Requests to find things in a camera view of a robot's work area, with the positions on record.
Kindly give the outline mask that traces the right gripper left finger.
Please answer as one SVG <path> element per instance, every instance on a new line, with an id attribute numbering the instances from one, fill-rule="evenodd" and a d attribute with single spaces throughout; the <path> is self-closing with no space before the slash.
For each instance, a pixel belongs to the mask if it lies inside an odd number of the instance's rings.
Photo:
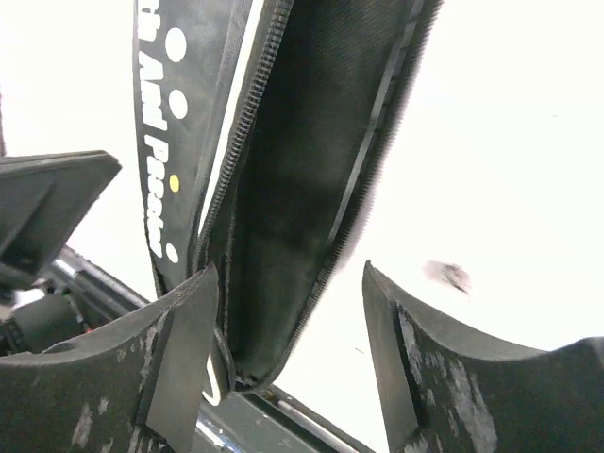
<path id="1" fill-rule="evenodd" d="M 2 451 L 190 451 L 218 301 L 209 265 L 88 334 L 2 358 Z"/>

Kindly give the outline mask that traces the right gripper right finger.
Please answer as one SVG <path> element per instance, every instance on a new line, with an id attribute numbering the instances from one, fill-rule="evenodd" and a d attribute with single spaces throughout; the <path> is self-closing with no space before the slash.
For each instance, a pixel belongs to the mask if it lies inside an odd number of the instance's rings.
<path id="1" fill-rule="evenodd" d="M 434 309 L 371 264 L 362 297 L 393 452 L 599 452 L 603 341 L 513 344 Z"/>

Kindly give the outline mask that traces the black racket cover bag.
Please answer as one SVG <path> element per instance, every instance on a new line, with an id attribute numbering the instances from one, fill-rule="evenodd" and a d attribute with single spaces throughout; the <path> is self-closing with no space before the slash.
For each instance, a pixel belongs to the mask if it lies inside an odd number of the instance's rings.
<path id="1" fill-rule="evenodd" d="M 434 1 L 140 1 L 133 78 L 157 291 L 209 265 L 205 397 L 282 371 L 383 155 Z"/>

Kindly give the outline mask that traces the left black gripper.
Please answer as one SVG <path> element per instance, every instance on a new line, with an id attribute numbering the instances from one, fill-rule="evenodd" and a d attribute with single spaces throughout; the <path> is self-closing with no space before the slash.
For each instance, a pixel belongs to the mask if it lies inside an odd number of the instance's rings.
<path id="1" fill-rule="evenodd" d="M 1 159 L 1 284 L 33 285 L 121 170 L 105 151 Z"/>

